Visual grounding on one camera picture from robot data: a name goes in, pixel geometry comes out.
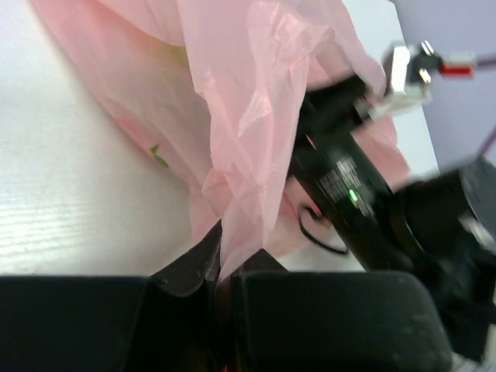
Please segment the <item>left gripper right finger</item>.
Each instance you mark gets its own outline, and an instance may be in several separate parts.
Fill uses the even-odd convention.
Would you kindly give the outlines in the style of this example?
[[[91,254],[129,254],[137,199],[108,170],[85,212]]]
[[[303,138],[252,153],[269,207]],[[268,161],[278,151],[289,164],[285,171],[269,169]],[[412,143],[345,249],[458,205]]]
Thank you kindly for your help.
[[[293,371],[295,310],[291,276],[266,250],[231,276],[231,371]]]

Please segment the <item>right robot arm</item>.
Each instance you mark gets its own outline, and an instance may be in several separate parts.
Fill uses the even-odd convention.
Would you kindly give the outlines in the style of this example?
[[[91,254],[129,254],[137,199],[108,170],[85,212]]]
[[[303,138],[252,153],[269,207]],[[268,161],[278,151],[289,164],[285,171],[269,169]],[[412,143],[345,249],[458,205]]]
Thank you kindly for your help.
[[[356,75],[307,91],[289,167],[366,270],[415,275],[430,292],[455,353],[480,363],[495,323],[495,168],[466,160],[392,190],[353,138],[370,118]]]

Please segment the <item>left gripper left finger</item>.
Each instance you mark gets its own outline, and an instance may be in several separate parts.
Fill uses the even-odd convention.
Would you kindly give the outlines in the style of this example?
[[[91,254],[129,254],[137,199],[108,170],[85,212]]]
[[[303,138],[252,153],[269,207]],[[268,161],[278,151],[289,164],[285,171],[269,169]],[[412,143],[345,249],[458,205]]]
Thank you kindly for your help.
[[[220,273],[222,223],[186,253],[151,276],[167,297],[167,329],[173,371],[222,371],[217,347],[215,287]]]

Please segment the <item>pink plastic bag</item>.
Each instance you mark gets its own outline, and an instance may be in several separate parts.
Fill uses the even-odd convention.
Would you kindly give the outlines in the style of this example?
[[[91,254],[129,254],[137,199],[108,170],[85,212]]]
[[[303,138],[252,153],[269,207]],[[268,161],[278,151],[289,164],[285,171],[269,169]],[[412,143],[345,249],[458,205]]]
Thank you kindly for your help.
[[[90,92],[189,188],[195,240],[222,223],[221,278],[270,243],[308,87],[382,66],[341,1],[36,1]]]

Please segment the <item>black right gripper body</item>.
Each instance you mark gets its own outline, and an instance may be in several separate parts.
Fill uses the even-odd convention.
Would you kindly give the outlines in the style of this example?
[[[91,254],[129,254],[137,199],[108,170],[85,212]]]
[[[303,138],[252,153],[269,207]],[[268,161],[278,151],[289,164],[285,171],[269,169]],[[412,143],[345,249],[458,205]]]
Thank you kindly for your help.
[[[355,74],[305,92],[288,174],[366,270],[410,271],[388,218],[393,193],[352,134],[370,118],[366,93]]]

